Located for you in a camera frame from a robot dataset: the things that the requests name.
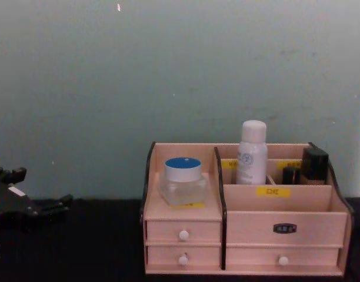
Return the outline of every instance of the cosmetic organizer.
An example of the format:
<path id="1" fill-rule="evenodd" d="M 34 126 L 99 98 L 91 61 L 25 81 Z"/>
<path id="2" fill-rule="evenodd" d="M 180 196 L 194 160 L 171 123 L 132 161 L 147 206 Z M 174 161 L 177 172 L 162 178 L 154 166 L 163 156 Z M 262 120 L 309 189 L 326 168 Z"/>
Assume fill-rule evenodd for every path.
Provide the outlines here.
<path id="1" fill-rule="evenodd" d="M 329 162 L 326 184 L 281 185 L 306 144 L 268 144 L 265 185 L 237 185 L 238 144 L 153 143 L 140 220 L 147 274 L 343 276 L 352 209 Z M 194 157 L 208 181 L 204 207 L 170 207 L 159 177 L 166 160 Z"/>

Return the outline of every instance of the black table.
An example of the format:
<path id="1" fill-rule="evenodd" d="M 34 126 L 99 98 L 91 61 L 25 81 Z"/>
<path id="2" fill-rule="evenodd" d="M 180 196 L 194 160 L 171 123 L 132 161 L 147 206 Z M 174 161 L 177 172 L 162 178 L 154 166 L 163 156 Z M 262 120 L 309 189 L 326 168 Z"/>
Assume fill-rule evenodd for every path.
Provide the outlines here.
<path id="1" fill-rule="evenodd" d="M 349 199 L 360 224 L 360 199 Z M 342 281 L 324 277 L 145 276 L 138 200 L 76 200 L 68 218 L 34 233 L 0 232 L 0 282 L 13 281 Z M 360 281 L 360 229 L 352 271 Z"/>

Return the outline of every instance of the light blue wall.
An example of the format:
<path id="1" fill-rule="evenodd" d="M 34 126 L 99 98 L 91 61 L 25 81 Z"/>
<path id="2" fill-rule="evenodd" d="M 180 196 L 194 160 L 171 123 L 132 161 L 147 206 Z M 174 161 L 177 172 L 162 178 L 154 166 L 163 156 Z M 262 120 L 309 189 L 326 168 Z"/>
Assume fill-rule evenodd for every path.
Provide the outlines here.
<path id="1" fill-rule="evenodd" d="M 0 166 L 138 198 L 153 140 L 326 149 L 360 196 L 360 0 L 0 0 Z"/>

